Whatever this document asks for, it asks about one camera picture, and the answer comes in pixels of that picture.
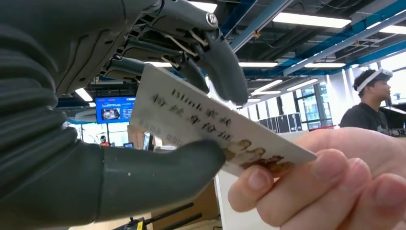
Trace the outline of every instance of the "fluorescent light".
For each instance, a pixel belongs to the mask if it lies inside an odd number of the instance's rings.
[[[341,68],[344,67],[345,63],[309,63],[305,65],[305,68]]]
[[[263,67],[263,68],[269,68],[269,67],[275,67],[278,65],[276,62],[240,62],[239,65],[241,67]]]
[[[375,24],[372,24],[372,25],[370,25],[370,26],[367,27],[367,30],[369,30],[369,29],[371,29],[371,28],[373,28],[373,27],[376,27],[376,26],[379,25],[379,24],[381,24],[381,22],[377,22],[377,23],[375,23]]]
[[[273,86],[275,86],[275,85],[277,85],[277,84],[279,84],[281,82],[282,82],[282,80],[280,80],[280,79],[274,80],[273,82],[271,82],[269,84],[266,84],[266,85],[264,85],[264,86],[262,86],[262,87],[260,87],[260,88],[258,88],[256,90],[254,90],[254,92],[260,92],[260,91],[267,90],[267,89],[269,89],[269,88],[271,88],[271,87],[273,87]]]
[[[251,95],[271,95],[271,94],[279,94],[281,91],[260,91],[260,92],[252,92]]]
[[[148,64],[152,64],[155,67],[172,67],[172,64],[169,62],[155,62],[148,61]],[[278,65],[276,62],[240,62],[241,67],[257,67],[257,68],[270,68]]]
[[[91,102],[93,101],[93,98],[90,97],[90,95],[88,94],[88,92],[86,92],[86,90],[84,88],[75,90],[75,92],[86,102]]]
[[[390,25],[379,32],[389,34],[406,35],[406,26]]]
[[[256,99],[248,99],[248,102],[259,102],[261,99],[256,98]]]
[[[152,64],[155,67],[172,67],[172,64],[169,62],[155,62],[155,61],[149,61],[147,62],[148,64]]]
[[[315,83],[315,82],[317,82],[317,81],[318,81],[318,79],[316,79],[316,78],[315,78],[315,79],[311,79],[311,80],[305,81],[305,82],[303,82],[303,83],[300,83],[300,84],[298,84],[298,85],[295,85],[295,86],[293,86],[293,87],[287,89],[287,91],[297,90],[297,89],[299,89],[299,88],[302,88],[303,86],[310,85],[311,83]]]
[[[206,3],[206,2],[198,2],[198,1],[190,1],[189,3],[201,10],[204,10],[204,11],[207,11],[210,13],[214,13],[215,9],[217,8],[217,4],[214,4],[214,3]]]
[[[290,23],[290,24],[299,24],[299,25],[314,25],[314,26],[323,26],[323,27],[332,27],[332,28],[343,28],[348,25],[351,20],[347,19],[338,19],[338,18],[327,18],[319,16],[310,16],[303,14],[295,13],[279,13],[273,19],[274,22],[278,23]]]

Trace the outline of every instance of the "human hand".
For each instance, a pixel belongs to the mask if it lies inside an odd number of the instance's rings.
[[[266,169],[249,168],[229,192],[236,211],[256,207],[265,222],[282,230],[390,230],[401,220],[406,181],[399,161],[405,163],[406,142],[344,128],[311,132],[296,143],[320,157],[275,184]],[[405,226],[401,222],[396,229]]]

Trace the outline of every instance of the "monitor screen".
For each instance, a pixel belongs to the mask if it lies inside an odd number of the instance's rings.
[[[130,143],[125,143],[123,144],[124,148],[134,148],[134,143],[130,142]]]
[[[96,121],[98,124],[128,122],[133,111],[135,97],[96,98]]]

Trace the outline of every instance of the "man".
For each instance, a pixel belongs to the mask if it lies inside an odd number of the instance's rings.
[[[349,109],[343,116],[340,127],[358,127],[388,134],[385,115],[379,111],[382,101],[390,98],[387,84],[392,72],[379,69],[363,72],[354,82],[354,89],[361,103]]]
[[[101,141],[100,145],[111,146],[110,143],[107,141],[106,136],[104,136],[104,135],[100,137],[100,141]]]

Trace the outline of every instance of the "desk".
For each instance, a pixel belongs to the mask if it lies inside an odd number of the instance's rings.
[[[294,140],[306,134],[308,131],[281,134],[287,140]],[[235,212],[228,202],[228,191],[237,177],[224,171],[220,171],[215,177],[217,199],[220,207],[223,230],[278,230],[261,220],[256,209],[238,213]]]

